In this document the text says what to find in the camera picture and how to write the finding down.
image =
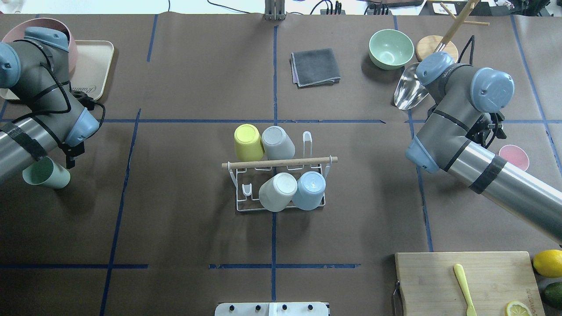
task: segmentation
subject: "yellow spoon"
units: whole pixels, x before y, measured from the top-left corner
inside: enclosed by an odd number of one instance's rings
[[[453,266],[453,270],[455,271],[457,280],[459,280],[460,289],[463,291],[464,299],[466,301],[466,316],[476,316],[476,310],[474,309],[474,304],[472,303],[472,297],[470,297],[470,291],[468,290],[468,283],[466,282],[464,268],[462,265],[457,263]]]

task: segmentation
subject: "silver cylinder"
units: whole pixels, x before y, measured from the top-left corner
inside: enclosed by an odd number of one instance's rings
[[[448,172],[471,185],[494,157],[487,149],[471,143]],[[562,245],[560,191],[507,162],[482,195]]]
[[[57,142],[31,118],[16,123],[18,127],[37,140],[45,151],[57,147]],[[0,132],[0,184],[35,162],[33,157],[4,132]]]

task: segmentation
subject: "mint green bowl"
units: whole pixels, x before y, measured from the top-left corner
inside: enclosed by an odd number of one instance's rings
[[[413,56],[412,40],[400,31],[380,30],[369,40],[369,57],[381,69],[398,69],[406,65]]]

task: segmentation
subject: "wooden dowel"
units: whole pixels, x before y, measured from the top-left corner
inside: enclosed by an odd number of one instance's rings
[[[451,10],[449,10],[449,8],[447,8],[447,6],[443,2],[440,2],[439,4],[445,11],[447,11],[447,13],[449,13],[453,20],[456,20],[456,16],[453,14],[453,12],[451,12]]]
[[[463,24],[472,24],[472,25],[485,25],[485,26],[489,26],[489,25],[490,25],[490,22],[464,21]]]
[[[449,15],[453,18],[453,20],[456,19],[455,14],[453,14],[453,12],[451,12],[451,10],[449,10],[449,8],[447,8],[447,6],[441,2],[439,3],[441,5],[441,7],[443,7],[443,9],[445,11],[447,11],[447,13],[449,13]],[[485,25],[485,26],[489,26],[490,22],[474,22],[474,21],[464,21],[463,24],[472,24],[472,25]]]
[[[280,167],[280,166],[327,164],[329,162],[330,162],[330,157],[245,161],[245,162],[231,162],[230,168],[231,169],[268,168],[268,167]],[[338,157],[332,156],[332,162],[338,162]],[[221,167],[223,169],[228,170],[228,163],[222,164]]]
[[[441,40],[441,43],[446,45],[451,41],[453,35],[455,35],[461,24],[463,24],[463,22],[466,20],[466,17],[468,17],[468,15],[472,12],[474,5],[476,5],[479,1],[480,0],[468,0],[464,8],[460,11],[459,16],[453,22],[453,25],[451,26],[449,31],[447,31],[447,33]]]

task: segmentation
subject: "bowl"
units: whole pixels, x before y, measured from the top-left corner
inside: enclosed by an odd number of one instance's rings
[[[69,73],[72,73],[76,67],[76,61],[78,60],[78,47],[76,46],[76,41],[74,40],[74,37],[72,36],[72,33],[70,33],[68,27],[59,20],[50,19],[48,17],[40,17],[38,19],[25,21],[11,29],[8,34],[4,36],[2,41],[9,43],[17,39],[23,39],[25,29],[30,26],[40,26],[42,28],[49,28],[67,34],[69,40]]]
[[[398,69],[406,65],[413,56],[412,40],[400,31],[380,30],[369,40],[369,57],[381,69]]]

